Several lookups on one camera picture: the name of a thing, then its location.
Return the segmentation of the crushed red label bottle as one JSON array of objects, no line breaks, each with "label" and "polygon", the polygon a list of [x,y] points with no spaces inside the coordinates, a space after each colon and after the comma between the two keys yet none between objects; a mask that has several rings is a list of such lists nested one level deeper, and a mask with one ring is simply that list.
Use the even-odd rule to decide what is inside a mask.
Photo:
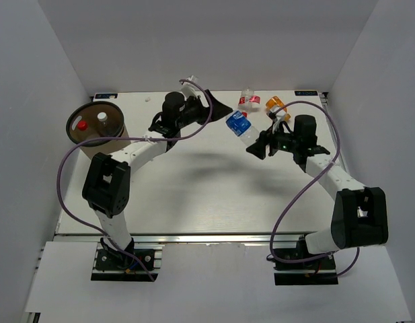
[{"label": "crushed red label bottle", "polygon": [[260,107],[260,97],[255,94],[255,91],[247,87],[241,91],[238,108],[246,112],[254,112]]}]

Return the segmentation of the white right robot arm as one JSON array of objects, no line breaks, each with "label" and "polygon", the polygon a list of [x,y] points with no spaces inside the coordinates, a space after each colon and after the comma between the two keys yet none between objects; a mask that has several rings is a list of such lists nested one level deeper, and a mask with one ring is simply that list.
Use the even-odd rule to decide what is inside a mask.
[{"label": "white right robot arm", "polygon": [[330,195],[334,201],[329,227],[305,235],[295,252],[297,263],[311,268],[321,254],[388,241],[387,203],[384,191],[368,187],[349,175],[317,143],[317,123],[313,116],[298,115],[293,129],[280,123],[262,131],[246,151],[259,159],[277,151],[291,153],[293,161]]}]

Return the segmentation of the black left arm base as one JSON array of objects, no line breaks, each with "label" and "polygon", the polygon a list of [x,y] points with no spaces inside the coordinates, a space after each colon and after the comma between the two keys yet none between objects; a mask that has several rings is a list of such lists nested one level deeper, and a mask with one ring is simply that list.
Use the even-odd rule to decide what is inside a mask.
[{"label": "black left arm base", "polygon": [[101,238],[93,261],[91,280],[111,282],[154,282],[161,267],[159,248],[141,248],[131,243],[135,260],[107,245]]}]

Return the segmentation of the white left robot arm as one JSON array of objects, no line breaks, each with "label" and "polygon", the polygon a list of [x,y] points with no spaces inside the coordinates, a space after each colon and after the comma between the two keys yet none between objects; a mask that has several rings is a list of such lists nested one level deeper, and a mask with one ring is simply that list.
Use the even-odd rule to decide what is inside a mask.
[{"label": "white left robot arm", "polygon": [[204,95],[206,106],[191,87],[166,94],[161,111],[153,117],[140,141],[108,155],[97,153],[91,160],[82,197],[100,220],[104,233],[101,244],[118,268],[128,268],[134,260],[134,241],[124,216],[132,174],[168,152],[182,138],[183,128],[193,123],[216,122],[233,111],[209,90]]}]

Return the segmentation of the clear bottle red label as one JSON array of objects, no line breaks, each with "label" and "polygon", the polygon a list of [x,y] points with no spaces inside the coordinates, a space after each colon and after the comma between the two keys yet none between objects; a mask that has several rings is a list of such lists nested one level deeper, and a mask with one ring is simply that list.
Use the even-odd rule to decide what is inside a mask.
[{"label": "clear bottle red label", "polygon": [[78,122],[77,128],[80,131],[85,131],[88,128],[88,125],[87,125],[87,123],[84,120],[81,120],[81,121]]}]

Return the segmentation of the orange juice bottle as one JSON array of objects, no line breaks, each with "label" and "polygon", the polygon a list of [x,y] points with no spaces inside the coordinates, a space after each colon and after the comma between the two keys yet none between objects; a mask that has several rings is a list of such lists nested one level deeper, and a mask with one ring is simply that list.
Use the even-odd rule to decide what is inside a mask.
[{"label": "orange juice bottle", "polygon": [[266,102],[266,114],[273,121],[288,122],[291,119],[285,104],[278,96],[273,96]]}]

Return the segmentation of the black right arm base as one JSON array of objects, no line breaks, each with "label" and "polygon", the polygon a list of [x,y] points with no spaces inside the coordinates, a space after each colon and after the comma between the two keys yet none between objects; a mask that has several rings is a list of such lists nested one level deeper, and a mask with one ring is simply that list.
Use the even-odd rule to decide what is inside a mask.
[{"label": "black right arm base", "polygon": [[[301,260],[313,255],[308,253],[305,236],[300,236],[292,248],[275,248],[274,253],[285,260]],[[333,256],[299,263],[284,263],[269,254],[268,262],[274,264],[274,284],[276,286],[337,285],[336,263]]]}]

